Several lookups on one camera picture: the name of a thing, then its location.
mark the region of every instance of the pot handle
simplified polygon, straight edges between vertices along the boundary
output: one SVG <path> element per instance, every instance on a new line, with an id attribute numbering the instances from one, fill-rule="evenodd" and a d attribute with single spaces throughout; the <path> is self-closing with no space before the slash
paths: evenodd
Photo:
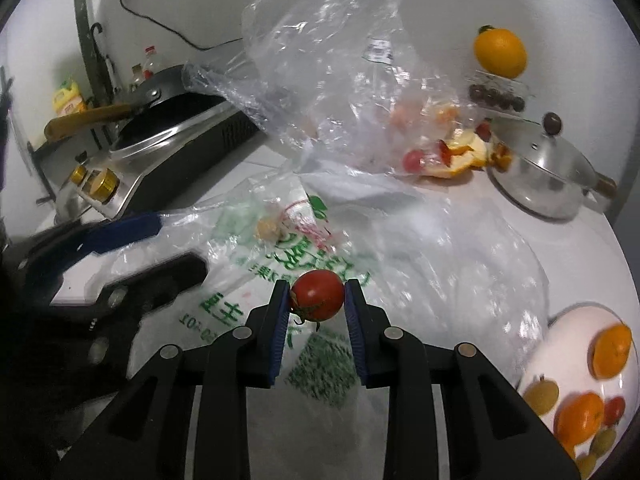
<path id="1" fill-rule="evenodd" d="M 618 194 L 618 184 L 612 178 L 601 173 L 596 172 L 596 175 L 598 176 L 598 182 L 593 187 L 593 190 L 603 197 L 613 200 Z"/>
<path id="2" fill-rule="evenodd" d="M 56 117 L 44 127 L 44 136 L 49 142 L 57 142 L 65 137 L 70 137 L 85 126 L 93 124 L 112 123 L 121 119 L 127 119 L 134 113 L 134 107 L 128 104 L 117 104 L 93 108 L 77 114 Z"/>

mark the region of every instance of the white plate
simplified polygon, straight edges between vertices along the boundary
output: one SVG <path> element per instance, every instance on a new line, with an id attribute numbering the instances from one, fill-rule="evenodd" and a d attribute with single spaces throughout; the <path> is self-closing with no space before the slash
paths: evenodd
<path id="1" fill-rule="evenodd" d="M 567 396 L 591 391 L 599 394 L 605 402 L 611 397 L 625 398 L 625 414 L 616 428 L 616 444 L 620 440 L 638 404 L 639 371 L 636 347 L 632 346 L 629 359 L 620 375 L 608 381 L 599 381 L 591 377 L 587 360 L 589 346 L 596 335 L 617 323 L 620 323 L 620 318 L 610 310 L 601 305 L 586 304 L 565 311 L 549 327 L 546 340 L 533 354 L 518 387 L 518 393 L 523 394 L 540 375 L 558 384 L 558 402 L 549 413 L 541 417 L 549 430 L 554 430 L 556 408 Z M 590 445 L 591 439 L 577 446 L 576 457 L 589 452 Z M 608 455 L 609 453 L 598 460 L 596 469 Z"/>

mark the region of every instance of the black cable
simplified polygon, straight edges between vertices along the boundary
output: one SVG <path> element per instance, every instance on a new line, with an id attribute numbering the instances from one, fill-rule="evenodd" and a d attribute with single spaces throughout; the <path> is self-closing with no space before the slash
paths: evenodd
<path id="1" fill-rule="evenodd" d="M 164 30 L 168 30 L 169 32 L 172 32 L 173 34 L 178 36 L 178 38 L 183 40 L 187 45 L 189 45 L 190 47 L 195 48 L 196 50 L 199 50 L 201 52 L 204 52 L 206 50 L 211 50 L 212 48 L 216 48 L 217 46 L 222 46 L 222 45 L 226 45 L 228 43 L 233 43 L 235 41 L 242 40 L 242 38 L 235 38 L 234 40 L 224 41 L 223 43 L 219 43 L 219 44 L 214 45 L 214 46 L 197 46 L 195 43 L 193 43 L 193 41 L 190 41 L 181 32 L 178 32 L 177 30 L 175 30 L 175 29 L 173 29 L 171 27 L 167 27 L 164 23 L 160 23 L 160 22 L 158 22 L 158 20 L 154 20 L 151 16 L 147 16 L 146 14 L 140 14 L 139 12 L 136 12 L 135 10 L 129 9 L 129 7 L 127 7 L 122 0 L 120 0 L 120 6 L 124 10 L 126 10 L 127 12 L 133 14 L 134 16 L 137 16 L 138 18 L 143 18 L 145 20 L 149 20 L 151 23 L 155 23 L 158 27 L 162 27 L 162 28 L 164 28 Z"/>

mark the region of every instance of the gold stove knob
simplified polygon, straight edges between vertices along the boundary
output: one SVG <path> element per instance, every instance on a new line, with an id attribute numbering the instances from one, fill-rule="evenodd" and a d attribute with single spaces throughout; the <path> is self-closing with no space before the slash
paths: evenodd
<path id="1" fill-rule="evenodd" d="M 102 170 L 91 184 L 89 196 L 103 204 L 107 203 L 115 193 L 120 179 L 111 170 Z"/>
<path id="2" fill-rule="evenodd" d="M 86 175 L 86 168 L 80 164 L 76 166 L 76 168 L 69 175 L 69 180 L 76 184 L 76 186 L 80 186 L 82 181 L 84 180 L 84 176 Z"/>

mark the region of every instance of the plastic bag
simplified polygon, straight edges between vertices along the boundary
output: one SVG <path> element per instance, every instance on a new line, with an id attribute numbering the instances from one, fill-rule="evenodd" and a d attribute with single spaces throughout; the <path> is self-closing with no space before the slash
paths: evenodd
<path id="1" fill-rule="evenodd" d="M 187 64 L 185 84 L 223 95 L 289 144 L 320 141 L 351 167 L 442 170 L 450 160 L 437 140 L 470 126 L 474 108 L 416 56 L 400 1 L 256 0 L 242 14 L 244 50 Z M 403 164 L 415 150 L 420 164 Z"/>
<path id="2" fill-rule="evenodd" d="M 265 218 L 284 227 L 276 243 L 256 237 Z M 114 253 L 91 284 L 187 250 L 209 263 L 201 287 L 142 320 L 131 374 L 165 344 L 211 343 L 266 304 L 276 279 L 311 269 L 360 280 L 368 303 L 426 343 L 475 343 L 511 383 L 546 331 L 545 274 L 487 202 L 454 203 L 308 158 L 163 222 L 157 237 Z M 359 386 L 342 311 L 315 328 L 291 315 L 275 387 L 247 393 L 252 477 L 381 478 L 388 392 Z"/>
<path id="3" fill-rule="evenodd" d="M 477 344 L 512 383 L 546 328 L 545 274 L 489 202 L 456 203 L 312 158 L 296 172 L 250 178 L 226 195 L 162 217 L 157 237 L 114 253 L 90 284 L 91 294 L 118 277 L 195 251 L 209 264 L 204 284 L 149 322 L 186 307 L 213 336 L 265 304 L 275 280 L 292 283 L 308 270 L 330 269 L 343 280 L 359 279 L 369 303 L 424 342 Z M 282 225 L 279 241 L 256 236 L 264 218 Z M 201 304 L 216 294 L 221 304 L 241 304 L 242 313 L 213 316 Z M 153 351 L 168 342 L 185 348 L 210 342 L 197 334 L 177 341 L 178 329 L 183 327 L 175 320 L 163 321 L 141 330 L 139 338 L 155 339 Z M 132 372 L 149 356 L 138 359 L 134 352 L 139 364 Z"/>

